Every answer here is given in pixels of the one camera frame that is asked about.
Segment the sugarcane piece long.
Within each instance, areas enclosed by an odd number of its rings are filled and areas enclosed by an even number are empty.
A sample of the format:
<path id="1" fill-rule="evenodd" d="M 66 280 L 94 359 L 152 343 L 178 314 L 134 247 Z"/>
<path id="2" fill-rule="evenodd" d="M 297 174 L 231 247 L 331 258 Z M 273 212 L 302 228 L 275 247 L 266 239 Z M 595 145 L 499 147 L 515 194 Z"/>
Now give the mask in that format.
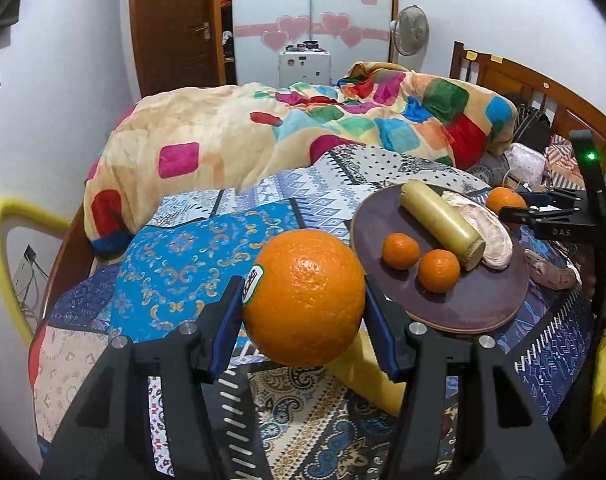
<path id="1" fill-rule="evenodd" d="M 392 416 L 399 416 L 405 384 L 391 382 L 379 367 L 367 330 L 361 328 L 346 352 L 326 364 L 347 388 Z"/>

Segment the small mandarin orange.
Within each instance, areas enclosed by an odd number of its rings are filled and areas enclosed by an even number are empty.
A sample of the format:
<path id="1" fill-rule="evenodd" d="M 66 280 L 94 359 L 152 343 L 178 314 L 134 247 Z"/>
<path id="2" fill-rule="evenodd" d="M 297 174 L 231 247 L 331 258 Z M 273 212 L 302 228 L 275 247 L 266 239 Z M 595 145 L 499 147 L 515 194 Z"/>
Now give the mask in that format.
<path id="1" fill-rule="evenodd" d="M 413 237 L 404 233 L 392 233 L 382 244 L 381 258 L 394 270 L 408 270 L 419 260 L 420 255 L 419 244 Z"/>
<path id="2" fill-rule="evenodd" d="M 456 285 L 459 278 L 460 262 L 448 250 L 430 250 L 419 261 L 417 280 L 428 292 L 445 294 Z"/>

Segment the large pomelo segment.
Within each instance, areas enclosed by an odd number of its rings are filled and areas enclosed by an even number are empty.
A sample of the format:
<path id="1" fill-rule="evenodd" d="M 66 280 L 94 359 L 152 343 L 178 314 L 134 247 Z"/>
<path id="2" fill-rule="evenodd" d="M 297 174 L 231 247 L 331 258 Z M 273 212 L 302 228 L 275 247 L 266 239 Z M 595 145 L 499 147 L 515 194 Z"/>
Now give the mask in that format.
<path id="1" fill-rule="evenodd" d="M 482 262 L 494 271 L 507 269 L 514 253 L 514 244 L 497 215 L 454 192 L 444 191 L 441 197 L 449 206 L 456 209 L 486 242 Z"/>

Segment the large orange with sticker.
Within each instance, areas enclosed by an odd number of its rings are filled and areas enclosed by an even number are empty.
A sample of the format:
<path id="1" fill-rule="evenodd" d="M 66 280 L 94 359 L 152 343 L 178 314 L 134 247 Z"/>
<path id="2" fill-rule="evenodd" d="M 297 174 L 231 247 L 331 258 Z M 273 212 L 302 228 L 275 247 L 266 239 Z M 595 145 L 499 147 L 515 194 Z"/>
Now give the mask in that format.
<path id="1" fill-rule="evenodd" d="M 253 344 L 283 365 L 313 367 L 354 341 L 365 308 L 365 274 L 339 238 L 284 232 L 256 257 L 245 280 L 242 318 Z"/>

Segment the sugarcane piece short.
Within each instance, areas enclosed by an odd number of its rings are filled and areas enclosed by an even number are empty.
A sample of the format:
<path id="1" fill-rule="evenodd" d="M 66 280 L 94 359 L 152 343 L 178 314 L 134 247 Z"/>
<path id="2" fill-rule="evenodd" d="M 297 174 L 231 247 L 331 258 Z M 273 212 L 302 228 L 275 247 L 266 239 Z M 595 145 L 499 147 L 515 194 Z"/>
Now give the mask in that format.
<path id="1" fill-rule="evenodd" d="M 449 252 L 466 271 L 480 263 L 486 242 L 481 234 L 440 194 L 418 180 L 401 186 L 401 205 Z"/>

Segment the small pomelo segment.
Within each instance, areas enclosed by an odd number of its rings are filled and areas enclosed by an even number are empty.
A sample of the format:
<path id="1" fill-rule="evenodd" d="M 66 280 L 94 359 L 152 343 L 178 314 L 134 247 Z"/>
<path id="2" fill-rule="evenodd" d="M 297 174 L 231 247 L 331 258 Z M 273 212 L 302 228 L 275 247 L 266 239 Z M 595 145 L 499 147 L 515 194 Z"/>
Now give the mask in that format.
<path id="1" fill-rule="evenodd" d="M 542 258 L 530 249 L 524 251 L 524 260 L 528 264 L 531 280 L 551 290 L 573 289 L 576 286 L 576 274 L 568 268 L 560 268 Z"/>

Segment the purple ceramic plate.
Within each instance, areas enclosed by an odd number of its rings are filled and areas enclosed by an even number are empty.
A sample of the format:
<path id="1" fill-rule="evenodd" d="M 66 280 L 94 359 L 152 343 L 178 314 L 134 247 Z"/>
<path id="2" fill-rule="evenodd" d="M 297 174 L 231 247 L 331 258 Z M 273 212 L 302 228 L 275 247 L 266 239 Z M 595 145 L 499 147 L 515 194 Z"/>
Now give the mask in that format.
<path id="1" fill-rule="evenodd" d="M 463 222 L 456 210 L 418 219 L 403 204 L 402 186 L 373 192 L 351 222 L 351 246 L 385 298 L 415 321 L 446 333 L 475 335 L 507 325 L 526 299 L 529 270 L 518 236 L 506 232 L 512 252 L 498 269 L 483 260 L 480 246 L 469 262 L 433 231 L 446 219 Z"/>

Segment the blue patterned bed cover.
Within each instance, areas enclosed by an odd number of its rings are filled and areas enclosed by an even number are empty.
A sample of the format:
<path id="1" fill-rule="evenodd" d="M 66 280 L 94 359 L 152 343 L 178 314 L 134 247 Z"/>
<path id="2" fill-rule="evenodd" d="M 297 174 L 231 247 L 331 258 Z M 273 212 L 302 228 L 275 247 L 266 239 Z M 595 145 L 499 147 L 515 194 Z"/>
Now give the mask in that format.
<path id="1" fill-rule="evenodd" d="M 486 182 L 440 162 L 376 146 L 341 145 L 312 166 L 283 170 L 243 192 L 167 196 L 118 263 L 70 286 L 34 344 L 34 405 L 46 457 L 63 416 L 109 339 L 166 336 L 221 298 L 248 272 L 261 245 L 297 228 L 350 237 L 347 225 L 370 194 L 410 179 L 480 202 Z M 203 389 L 231 479 L 375 479 L 394 416 L 326 367 L 268 361 L 240 336 L 228 370 Z"/>

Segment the black backpack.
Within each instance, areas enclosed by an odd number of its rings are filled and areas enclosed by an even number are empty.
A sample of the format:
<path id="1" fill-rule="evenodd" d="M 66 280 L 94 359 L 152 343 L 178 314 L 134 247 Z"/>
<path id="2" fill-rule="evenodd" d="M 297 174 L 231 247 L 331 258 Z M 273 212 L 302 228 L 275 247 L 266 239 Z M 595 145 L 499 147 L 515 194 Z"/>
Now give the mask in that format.
<path id="1" fill-rule="evenodd" d="M 518 117 L 512 142 L 522 144 L 535 152 L 544 154 L 552 137 L 550 120 L 544 113 L 527 102 L 517 101 L 515 105 Z"/>

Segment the wooden headboard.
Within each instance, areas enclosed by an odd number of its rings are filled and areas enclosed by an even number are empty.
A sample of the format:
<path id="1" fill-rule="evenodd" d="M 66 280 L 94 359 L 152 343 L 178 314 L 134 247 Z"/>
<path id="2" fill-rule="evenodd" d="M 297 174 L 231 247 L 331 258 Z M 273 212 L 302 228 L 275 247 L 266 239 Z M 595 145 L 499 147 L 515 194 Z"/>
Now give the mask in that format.
<path id="1" fill-rule="evenodd" d="M 454 42 L 449 78 L 474 82 L 499 94 L 518 94 L 542 113 L 552 113 L 550 132 L 568 139 L 573 130 L 590 130 L 606 174 L 606 115 L 582 96 L 536 70 L 498 55 Z"/>

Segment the standing electric fan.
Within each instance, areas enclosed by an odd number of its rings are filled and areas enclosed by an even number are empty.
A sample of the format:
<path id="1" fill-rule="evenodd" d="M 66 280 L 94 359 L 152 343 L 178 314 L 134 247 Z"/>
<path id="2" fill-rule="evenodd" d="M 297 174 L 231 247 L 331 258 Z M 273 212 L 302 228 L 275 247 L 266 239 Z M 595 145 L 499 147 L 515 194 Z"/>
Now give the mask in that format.
<path id="1" fill-rule="evenodd" d="M 399 58 L 425 56 L 429 44 L 430 27 L 428 16 L 420 6 L 405 6 L 396 18 L 390 22 L 390 39 L 392 46 L 391 61 Z"/>

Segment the colourful patchwork blanket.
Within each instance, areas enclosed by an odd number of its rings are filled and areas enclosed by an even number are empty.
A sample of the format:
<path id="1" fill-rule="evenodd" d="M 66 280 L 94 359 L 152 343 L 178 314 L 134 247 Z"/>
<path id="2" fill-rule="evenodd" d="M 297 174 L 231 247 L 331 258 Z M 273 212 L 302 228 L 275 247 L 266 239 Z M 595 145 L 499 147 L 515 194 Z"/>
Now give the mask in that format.
<path id="1" fill-rule="evenodd" d="M 243 191 L 358 143 L 466 170 L 512 142 L 512 102 L 470 82 L 358 62 L 335 84 L 186 87 L 146 96 L 116 126 L 85 183 L 97 252 L 123 249 L 164 197 Z"/>

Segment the white box appliance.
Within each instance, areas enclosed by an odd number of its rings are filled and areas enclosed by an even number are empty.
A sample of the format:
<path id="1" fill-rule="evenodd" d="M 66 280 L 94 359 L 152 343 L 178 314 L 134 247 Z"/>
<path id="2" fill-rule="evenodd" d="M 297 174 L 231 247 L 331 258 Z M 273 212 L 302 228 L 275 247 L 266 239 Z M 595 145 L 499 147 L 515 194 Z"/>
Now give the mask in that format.
<path id="1" fill-rule="evenodd" d="M 330 84 L 331 54 L 317 41 L 288 44 L 278 55 L 278 76 L 280 87 L 298 82 Z"/>

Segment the white sliding wardrobe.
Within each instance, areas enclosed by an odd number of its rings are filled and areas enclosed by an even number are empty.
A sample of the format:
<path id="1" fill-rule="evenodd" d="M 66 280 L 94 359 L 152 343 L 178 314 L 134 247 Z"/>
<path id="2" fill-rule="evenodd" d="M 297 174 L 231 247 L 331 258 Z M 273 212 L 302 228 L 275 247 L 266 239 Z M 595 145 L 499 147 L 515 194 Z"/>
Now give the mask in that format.
<path id="1" fill-rule="evenodd" d="M 356 62 L 385 62 L 394 0 L 231 0 L 238 84 L 279 84 L 279 53 L 314 40 L 336 81 Z"/>

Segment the brown wooden door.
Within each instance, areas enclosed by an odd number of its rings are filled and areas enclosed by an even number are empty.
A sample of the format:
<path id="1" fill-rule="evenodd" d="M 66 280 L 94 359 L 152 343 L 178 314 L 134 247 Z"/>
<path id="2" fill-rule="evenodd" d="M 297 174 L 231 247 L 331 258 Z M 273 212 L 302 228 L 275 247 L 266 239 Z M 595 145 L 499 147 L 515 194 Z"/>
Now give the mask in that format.
<path id="1" fill-rule="evenodd" d="M 214 0 L 129 0 L 140 92 L 219 84 Z"/>

